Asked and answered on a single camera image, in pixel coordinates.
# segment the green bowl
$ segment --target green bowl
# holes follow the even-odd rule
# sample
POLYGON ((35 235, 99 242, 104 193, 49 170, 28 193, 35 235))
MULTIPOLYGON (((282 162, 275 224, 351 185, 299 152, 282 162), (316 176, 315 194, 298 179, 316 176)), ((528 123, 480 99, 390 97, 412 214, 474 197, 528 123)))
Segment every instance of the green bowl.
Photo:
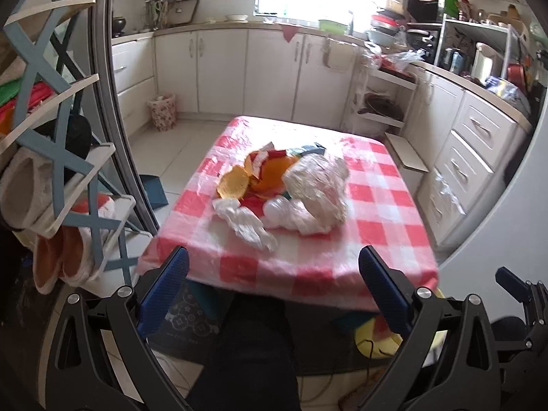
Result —
POLYGON ((344 35, 348 29, 347 24, 342 24, 331 20, 318 20, 318 23, 320 24, 320 30, 326 30, 327 32, 331 32, 331 34, 344 35))

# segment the kitchen table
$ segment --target kitchen table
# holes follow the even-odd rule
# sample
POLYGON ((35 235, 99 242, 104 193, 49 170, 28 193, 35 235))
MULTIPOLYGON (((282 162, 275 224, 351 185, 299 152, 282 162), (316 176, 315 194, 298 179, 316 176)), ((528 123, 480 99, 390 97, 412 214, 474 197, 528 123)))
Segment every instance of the kitchen table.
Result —
POLYGON ((322 128, 256 117, 227 126, 188 182, 158 235, 139 259, 138 271, 156 268, 173 248, 188 250, 188 278, 219 288, 272 295, 351 310, 377 307, 358 270, 358 254, 371 244, 389 267, 415 286, 433 289, 438 268, 422 220, 388 151, 378 141, 322 128), (272 231, 273 253, 240 240, 212 207, 220 175, 272 141, 277 149, 315 142, 344 158, 346 222, 326 235, 272 231))

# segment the black pants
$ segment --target black pants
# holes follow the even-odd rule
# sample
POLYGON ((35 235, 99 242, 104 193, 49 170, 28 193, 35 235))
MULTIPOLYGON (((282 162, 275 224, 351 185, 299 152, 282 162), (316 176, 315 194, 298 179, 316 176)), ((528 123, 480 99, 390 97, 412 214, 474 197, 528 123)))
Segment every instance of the black pants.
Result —
POLYGON ((293 349, 283 301, 237 294, 186 400, 195 411, 300 411, 293 349))

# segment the floral waste basket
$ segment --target floral waste basket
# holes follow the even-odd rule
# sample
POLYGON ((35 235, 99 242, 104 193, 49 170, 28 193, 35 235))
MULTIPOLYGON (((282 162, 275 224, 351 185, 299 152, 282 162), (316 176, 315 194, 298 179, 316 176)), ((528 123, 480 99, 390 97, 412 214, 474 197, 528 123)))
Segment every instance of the floral waste basket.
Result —
POLYGON ((175 95, 157 96, 148 101, 152 122, 158 131, 167 131, 175 126, 177 110, 175 109, 175 95))

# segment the shoe rack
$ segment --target shoe rack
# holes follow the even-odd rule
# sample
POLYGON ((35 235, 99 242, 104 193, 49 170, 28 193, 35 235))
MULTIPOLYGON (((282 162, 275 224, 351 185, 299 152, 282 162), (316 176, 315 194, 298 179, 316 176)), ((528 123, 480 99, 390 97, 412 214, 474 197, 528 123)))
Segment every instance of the shoe rack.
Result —
POLYGON ((65 149, 69 115, 82 114, 80 102, 83 92, 90 90, 99 81, 98 74, 83 75, 67 53, 79 14, 91 8, 95 0, 51 0, 49 3, 22 10, 24 2, 25 0, 19 1, 0 33, 0 74, 17 56, 27 64, 15 104, 12 130, 0 139, 0 161, 9 159, 19 145, 53 162, 52 203, 29 230, 51 238, 61 225, 90 228, 95 269, 81 287, 100 297, 110 296, 121 285, 135 284, 137 259, 146 249, 152 235, 138 230, 128 222, 135 199, 117 192, 100 173, 116 151, 114 144, 96 142, 86 159, 81 159, 65 149), (59 39, 55 28, 66 21, 68 24, 65 35, 59 39), (55 68, 44 57, 49 42, 58 55, 55 68), (63 78, 64 67, 75 79, 74 82, 63 78), (55 94, 28 113, 28 100, 38 75, 55 94), (32 126, 53 109, 57 109, 57 127, 52 141, 34 131, 32 126), (63 178, 65 167, 76 172, 66 184, 63 178), (111 191, 116 204, 114 219, 99 217, 99 182, 111 191), (71 211, 73 205, 85 196, 88 198, 90 214, 71 211), (101 239, 101 229, 109 230, 104 242, 101 239))

